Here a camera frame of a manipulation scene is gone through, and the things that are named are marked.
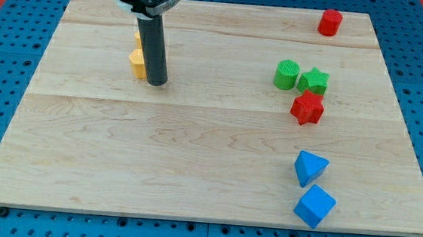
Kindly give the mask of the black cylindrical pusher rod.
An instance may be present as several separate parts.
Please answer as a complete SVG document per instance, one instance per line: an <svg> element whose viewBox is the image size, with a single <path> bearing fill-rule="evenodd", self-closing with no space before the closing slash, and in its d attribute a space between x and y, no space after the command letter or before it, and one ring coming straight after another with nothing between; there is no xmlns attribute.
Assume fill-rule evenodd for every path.
<svg viewBox="0 0 423 237"><path fill-rule="evenodd" d="M167 61L162 16L151 20L137 19L144 56L146 80L151 86L167 82Z"/></svg>

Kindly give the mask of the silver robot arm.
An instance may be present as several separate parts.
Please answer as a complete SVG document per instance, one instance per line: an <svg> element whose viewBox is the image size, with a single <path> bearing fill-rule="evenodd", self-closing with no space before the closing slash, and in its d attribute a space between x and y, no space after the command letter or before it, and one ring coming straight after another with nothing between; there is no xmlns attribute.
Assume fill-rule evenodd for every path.
<svg viewBox="0 0 423 237"><path fill-rule="evenodd" d="M117 0L118 5L137 17L146 80L152 86L167 82L163 14L180 0Z"/></svg>

